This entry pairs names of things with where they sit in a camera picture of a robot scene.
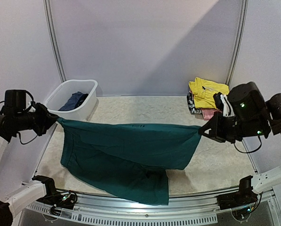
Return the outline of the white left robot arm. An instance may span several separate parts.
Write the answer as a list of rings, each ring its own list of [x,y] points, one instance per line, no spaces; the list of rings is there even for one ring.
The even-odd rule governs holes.
[[[32,103],[34,111],[21,112],[14,107],[3,107],[0,113],[0,170],[5,168],[5,151],[11,138],[19,136],[21,131],[33,130],[36,135],[44,135],[56,122],[58,116],[50,113],[40,103]],[[14,218],[32,202],[43,198],[49,204],[56,204],[60,197],[55,182],[46,176],[35,176],[31,182],[0,197],[0,226],[10,226]]]

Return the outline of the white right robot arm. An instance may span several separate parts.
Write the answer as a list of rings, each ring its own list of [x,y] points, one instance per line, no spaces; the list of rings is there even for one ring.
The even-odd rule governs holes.
[[[243,141],[252,147],[253,138],[260,142],[247,152],[258,174],[241,179],[233,194],[235,204],[243,205],[251,196],[281,184],[281,93],[266,101],[251,81],[232,88],[228,95],[217,91],[213,98],[219,111],[199,129],[202,136],[233,146]]]

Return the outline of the white plastic laundry basket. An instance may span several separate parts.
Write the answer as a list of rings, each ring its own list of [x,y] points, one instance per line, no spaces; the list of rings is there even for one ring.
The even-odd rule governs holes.
[[[86,120],[93,112],[97,97],[96,80],[68,80],[61,83],[47,98],[48,111],[64,119]]]

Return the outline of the pink folded garment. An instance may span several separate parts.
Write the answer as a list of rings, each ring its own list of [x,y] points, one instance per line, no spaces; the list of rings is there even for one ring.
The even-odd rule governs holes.
[[[209,121],[214,116],[214,113],[218,112],[217,109],[213,109],[213,108],[202,108],[201,111],[202,111],[203,119],[205,121]]]

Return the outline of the black white patterned garment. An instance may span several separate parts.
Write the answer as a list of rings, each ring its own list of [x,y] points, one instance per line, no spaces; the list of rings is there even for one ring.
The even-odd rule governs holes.
[[[201,109],[195,107],[193,94],[191,92],[188,92],[186,97],[187,97],[187,105],[188,105],[188,109],[189,109],[190,113],[202,115]]]

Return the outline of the navy blue garment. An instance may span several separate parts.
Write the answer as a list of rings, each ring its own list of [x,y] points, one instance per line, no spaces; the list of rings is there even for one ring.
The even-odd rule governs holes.
[[[76,109],[83,104],[87,97],[88,94],[84,94],[79,91],[73,93],[67,102],[59,109],[59,111],[70,111]]]

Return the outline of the yellow folded shorts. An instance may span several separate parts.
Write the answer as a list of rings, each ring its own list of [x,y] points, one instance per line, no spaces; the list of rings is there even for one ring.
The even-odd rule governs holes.
[[[189,82],[189,88],[193,94],[196,108],[216,109],[213,95],[219,92],[225,95],[229,94],[229,87],[227,85],[201,79],[199,77]]]

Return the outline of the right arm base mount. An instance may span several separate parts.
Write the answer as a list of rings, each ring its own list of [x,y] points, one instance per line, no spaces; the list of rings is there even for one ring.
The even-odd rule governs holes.
[[[253,176],[247,176],[240,180],[239,190],[232,193],[217,196],[217,204],[220,210],[231,210],[233,218],[239,222],[249,219],[260,205],[263,193],[253,192],[251,184]]]

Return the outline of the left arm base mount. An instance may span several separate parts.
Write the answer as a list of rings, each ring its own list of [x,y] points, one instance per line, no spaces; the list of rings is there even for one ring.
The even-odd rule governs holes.
[[[46,176],[34,176],[33,181],[39,181],[45,185],[46,195],[42,198],[39,198],[37,201],[43,204],[50,205],[49,210],[51,215],[60,216],[61,211],[57,208],[65,208],[73,210],[76,202],[78,201],[78,196],[74,191],[63,191],[58,192],[55,187],[55,181],[53,178]]]

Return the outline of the aluminium front rail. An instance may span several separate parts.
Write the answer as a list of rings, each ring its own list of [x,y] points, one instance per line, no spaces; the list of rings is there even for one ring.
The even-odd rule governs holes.
[[[166,205],[137,202],[88,193],[77,193],[73,210],[49,214],[50,206],[34,202],[24,209],[16,226],[281,226],[281,213],[272,190],[257,202],[233,209],[220,209],[217,197],[228,189],[173,196]]]

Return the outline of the left aluminium frame post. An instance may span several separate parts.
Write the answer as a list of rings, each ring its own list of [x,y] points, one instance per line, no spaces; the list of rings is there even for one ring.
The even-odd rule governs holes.
[[[58,74],[60,77],[60,81],[64,82],[64,81],[66,81],[66,75],[64,72],[64,67],[62,64],[59,46],[57,43],[56,31],[54,28],[54,21],[53,21],[53,15],[52,15],[51,1],[44,0],[43,4],[44,4],[44,12],[46,15],[46,21],[47,21],[47,26],[48,26],[48,34],[49,34],[49,38],[50,38],[50,42],[51,42],[53,55],[54,55],[55,62],[56,62],[57,71],[58,71]]]

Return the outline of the aluminium frame post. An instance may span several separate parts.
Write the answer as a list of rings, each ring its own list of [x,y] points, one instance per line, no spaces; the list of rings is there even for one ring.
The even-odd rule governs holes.
[[[54,21],[53,21],[53,15],[52,15],[51,1],[44,0],[43,4],[44,4],[44,12],[46,15],[46,21],[47,21],[47,26],[48,26],[48,34],[49,34],[49,38],[50,38],[50,42],[51,42],[53,55],[54,55],[55,62],[56,62],[57,71],[58,71],[58,74],[60,77],[60,81],[64,82],[64,81],[66,81],[66,75],[64,72],[64,67],[62,64],[59,46],[57,43],[56,31],[54,28]]]
[[[230,61],[227,78],[225,81],[226,85],[228,85],[228,86],[230,86],[232,83],[234,70],[237,65],[237,59],[238,59],[238,55],[239,55],[239,52],[241,49],[241,42],[242,42],[244,27],[245,27],[245,23],[246,23],[247,10],[248,10],[248,0],[242,0],[240,13],[239,13],[239,21],[237,24],[236,37],[235,37],[235,42],[234,42],[234,47],[233,47],[233,54],[232,54],[232,58]]]

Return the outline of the right aluminium frame post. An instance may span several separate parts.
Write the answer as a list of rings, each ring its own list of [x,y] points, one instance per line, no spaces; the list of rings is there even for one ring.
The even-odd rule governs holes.
[[[239,52],[241,49],[241,42],[242,42],[244,27],[245,27],[245,23],[246,23],[247,10],[248,10],[248,0],[242,0],[240,13],[239,13],[239,21],[237,24],[236,37],[235,37],[235,42],[234,42],[234,47],[233,47],[233,54],[232,54],[232,58],[230,61],[227,78],[225,81],[226,85],[228,85],[228,86],[230,86],[232,83],[234,70],[237,65],[237,59],[238,59],[238,55],[239,55]]]

